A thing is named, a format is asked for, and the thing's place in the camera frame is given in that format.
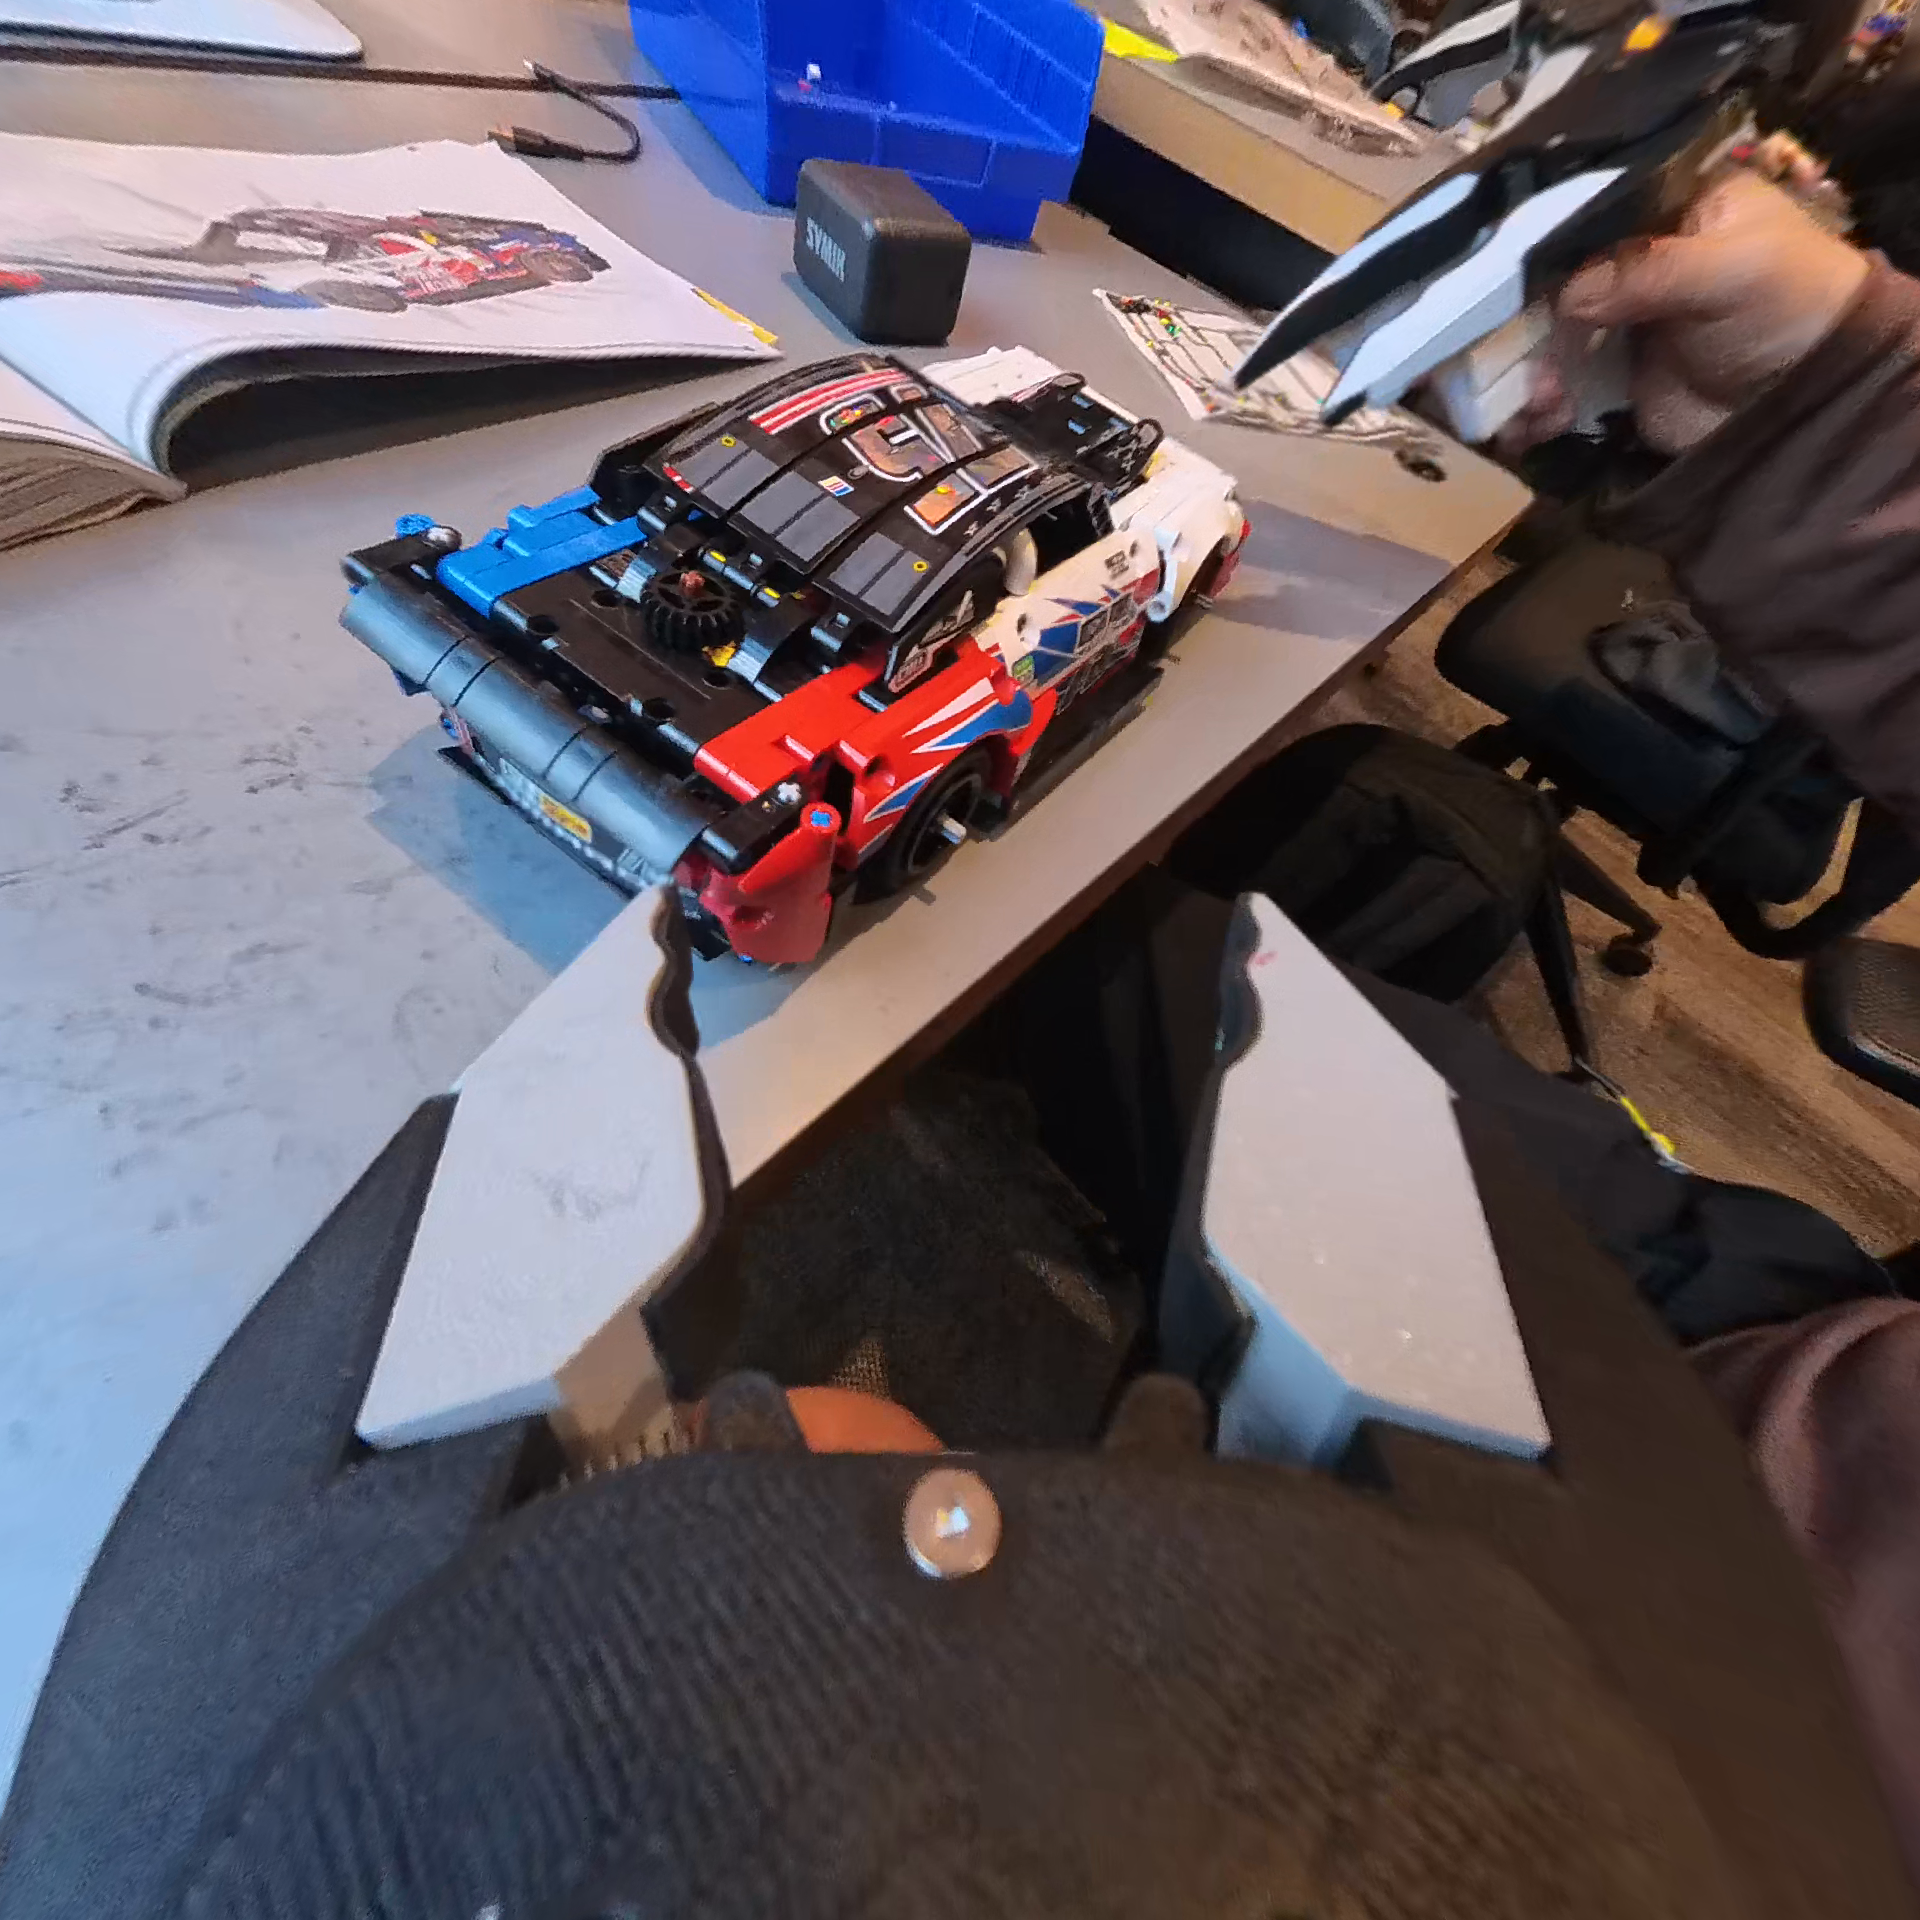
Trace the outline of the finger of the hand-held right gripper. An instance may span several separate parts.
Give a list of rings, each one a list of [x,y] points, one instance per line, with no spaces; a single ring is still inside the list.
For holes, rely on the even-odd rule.
[[[1328,394],[1322,423],[1339,424],[1357,408],[1391,408],[1422,377],[1515,321],[1527,300],[1535,252],[1579,219],[1621,174],[1596,167],[1526,198],[1462,259],[1383,317],[1369,317]]]
[[[1388,213],[1339,254],[1260,334],[1231,370],[1248,387],[1293,354],[1344,337],[1344,360],[1369,317],[1383,317],[1462,259],[1519,202],[1519,162],[1462,164]]]

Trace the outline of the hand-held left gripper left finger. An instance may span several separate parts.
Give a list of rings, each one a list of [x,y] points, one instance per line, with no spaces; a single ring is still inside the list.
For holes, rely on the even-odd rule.
[[[690,941],[639,893],[468,1067],[356,1437],[445,1442],[526,1418],[562,1447],[677,1447],[643,1311],[728,1198],[697,1067]]]

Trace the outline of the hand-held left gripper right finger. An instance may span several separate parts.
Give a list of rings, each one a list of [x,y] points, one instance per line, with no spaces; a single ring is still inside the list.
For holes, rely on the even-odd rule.
[[[1269,899],[1233,904],[1217,987],[1162,1286],[1215,1452],[1329,1470],[1380,1424],[1547,1457],[1443,1076]]]

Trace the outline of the toy brick race car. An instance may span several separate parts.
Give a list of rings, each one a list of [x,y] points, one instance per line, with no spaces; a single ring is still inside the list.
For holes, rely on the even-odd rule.
[[[853,350],[477,539],[397,521],[341,625],[580,865],[785,969],[1116,733],[1246,534],[1225,471],[1026,348]]]

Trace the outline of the person's right forearm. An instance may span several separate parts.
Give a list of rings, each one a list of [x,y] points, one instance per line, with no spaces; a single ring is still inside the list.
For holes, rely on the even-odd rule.
[[[1917,285],[1854,300],[1761,396],[1600,518],[1721,658],[1917,832]]]

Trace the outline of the grey neighbouring desk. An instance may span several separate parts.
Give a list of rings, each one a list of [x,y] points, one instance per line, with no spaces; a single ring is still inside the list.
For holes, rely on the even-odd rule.
[[[1144,32],[1133,4],[1086,10]],[[1357,154],[1176,64],[1103,53],[1070,204],[1157,265],[1266,315],[1448,162],[1431,138],[1424,156]]]

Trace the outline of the person's right hand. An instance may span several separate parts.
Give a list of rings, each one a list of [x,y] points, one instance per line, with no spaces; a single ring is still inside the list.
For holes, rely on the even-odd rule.
[[[1626,334],[1638,439],[1681,457],[1802,361],[1871,267],[1798,198],[1736,170],[1703,188],[1675,231],[1572,274],[1553,315],[1576,337]]]

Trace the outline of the person's left hand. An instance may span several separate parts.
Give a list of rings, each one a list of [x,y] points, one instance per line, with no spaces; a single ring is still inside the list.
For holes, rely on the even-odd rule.
[[[793,1386],[787,1411],[808,1452],[939,1455],[942,1439],[903,1404],[844,1386]]]

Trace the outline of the sticker sheet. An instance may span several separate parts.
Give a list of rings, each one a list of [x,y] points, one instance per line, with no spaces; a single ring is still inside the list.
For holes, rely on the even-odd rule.
[[[1435,465],[1440,460],[1443,435],[1403,409],[1363,404],[1329,427],[1322,402],[1339,370],[1316,348],[1293,354],[1245,391],[1231,391],[1230,373],[1260,334],[1254,322],[1105,288],[1096,288],[1092,300],[1162,377],[1191,421],[1222,421],[1293,439],[1383,446],[1405,465]]]

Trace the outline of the printed paper sheet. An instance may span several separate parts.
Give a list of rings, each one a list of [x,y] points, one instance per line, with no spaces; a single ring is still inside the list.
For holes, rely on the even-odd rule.
[[[1279,14],[1255,3],[1136,3],[1176,66],[1231,99],[1282,111],[1315,138],[1371,156],[1424,156],[1428,132],[1367,89]]]

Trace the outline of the black backpack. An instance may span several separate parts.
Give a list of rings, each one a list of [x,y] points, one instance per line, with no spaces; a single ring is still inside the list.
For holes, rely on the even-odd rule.
[[[1440,1004],[1478,996],[1516,947],[1572,1068],[1597,1065],[1552,807],[1426,738],[1339,724],[1254,769],[1167,852],[1217,899],[1260,894],[1326,955]]]

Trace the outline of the black office chair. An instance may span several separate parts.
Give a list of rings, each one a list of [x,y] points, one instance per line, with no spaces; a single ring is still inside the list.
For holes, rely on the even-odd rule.
[[[1651,555],[1576,538],[1459,611],[1435,665],[1496,717],[1465,756],[1615,827],[1644,887],[1694,889],[1753,955],[1811,959],[1916,891],[1916,839],[1728,668]]]

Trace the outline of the black rounded device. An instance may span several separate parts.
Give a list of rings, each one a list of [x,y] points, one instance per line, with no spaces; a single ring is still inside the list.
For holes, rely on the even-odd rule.
[[[947,344],[971,259],[967,227],[907,172],[824,156],[798,167],[791,265],[853,337]]]

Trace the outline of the blue plastic bin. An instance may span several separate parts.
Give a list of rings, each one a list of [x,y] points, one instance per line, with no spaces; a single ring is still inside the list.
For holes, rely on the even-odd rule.
[[[1103,59],[1072,3],[631,3],[637,50],[770,204],[802,162],[915,178],[972,238],[1065,204]]]

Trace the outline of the race car instruction booklet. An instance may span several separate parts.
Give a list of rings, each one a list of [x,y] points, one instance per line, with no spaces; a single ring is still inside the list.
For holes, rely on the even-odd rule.
[[[184,421],[269,382],[775,354],[493,147],[2,140],[4,548],[176,501]]]

